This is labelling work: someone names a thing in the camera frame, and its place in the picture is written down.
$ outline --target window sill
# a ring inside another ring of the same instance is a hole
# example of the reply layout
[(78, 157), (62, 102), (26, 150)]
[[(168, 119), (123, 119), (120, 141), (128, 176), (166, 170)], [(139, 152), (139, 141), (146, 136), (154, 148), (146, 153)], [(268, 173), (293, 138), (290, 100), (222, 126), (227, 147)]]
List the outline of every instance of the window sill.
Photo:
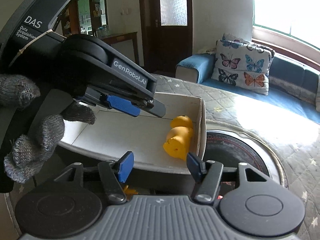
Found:
[(320, 71), (320, 50), (308, 44), (258, 26), (253, 26), (252, 41)]

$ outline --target knit glove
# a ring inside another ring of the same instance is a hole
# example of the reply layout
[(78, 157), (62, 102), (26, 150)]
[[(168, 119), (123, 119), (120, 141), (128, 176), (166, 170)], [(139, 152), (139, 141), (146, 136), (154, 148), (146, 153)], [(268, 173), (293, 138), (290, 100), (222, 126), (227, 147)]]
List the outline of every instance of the knit glove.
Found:
[[(21, 75), (0, 75), (0, 106), (24, 109), (40, 96), (39, 88)], [(64, 135), (64, 121), (94, 124), (91, 108), (73, 102), (61, 114), (50, 115), (38, 125), (34, 135), (21, 135), (4, 158), (4, 170), (9, 178), (25, 183), (39, 173)]]

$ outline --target wooden table leg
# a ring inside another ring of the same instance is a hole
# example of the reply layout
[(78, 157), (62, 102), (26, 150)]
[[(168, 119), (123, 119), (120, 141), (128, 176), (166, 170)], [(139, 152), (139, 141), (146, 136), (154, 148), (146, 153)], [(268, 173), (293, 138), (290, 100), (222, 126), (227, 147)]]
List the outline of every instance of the wooden table leg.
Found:
[(139, 53), (138, 53), (138, 41), (137, 41), (137, 34), (132, 34), (132, 45), (133, 45), (133, 52), (134, 52), (134, 61), (137, 65), (140, 65), (139, 62)]

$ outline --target sofa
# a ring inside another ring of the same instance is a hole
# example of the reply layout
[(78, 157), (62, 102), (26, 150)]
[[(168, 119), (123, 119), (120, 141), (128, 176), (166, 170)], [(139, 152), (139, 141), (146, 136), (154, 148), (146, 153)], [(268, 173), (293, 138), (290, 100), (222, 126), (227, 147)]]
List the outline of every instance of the sofa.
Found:
[(215, 54), (192, 55), (177, 64), (176, 78), (264, 101), (320, 124), (320, 113), (316, 111), (319, 71), (276, 53), (269, 70), (269, 93), (265, 96), (213, 80), (215, 62)]

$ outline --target orange butterfly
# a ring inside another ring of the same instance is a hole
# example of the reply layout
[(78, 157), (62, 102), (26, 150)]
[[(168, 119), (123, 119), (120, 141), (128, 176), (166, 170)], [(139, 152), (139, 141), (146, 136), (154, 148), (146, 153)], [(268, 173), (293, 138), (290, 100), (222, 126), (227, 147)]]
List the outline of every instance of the orange butterfly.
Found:
[(252, 84), (254, 86), (256, 86), (256, 83), (257, 83), (260, 87), (264, 87), (264, 75), (263, 74), (261, 74), (258, 77), (253, 78), (247, 72), (244, 72), (244, 78), (245, 78), (245, 84), (247, 86), (251, 86)]

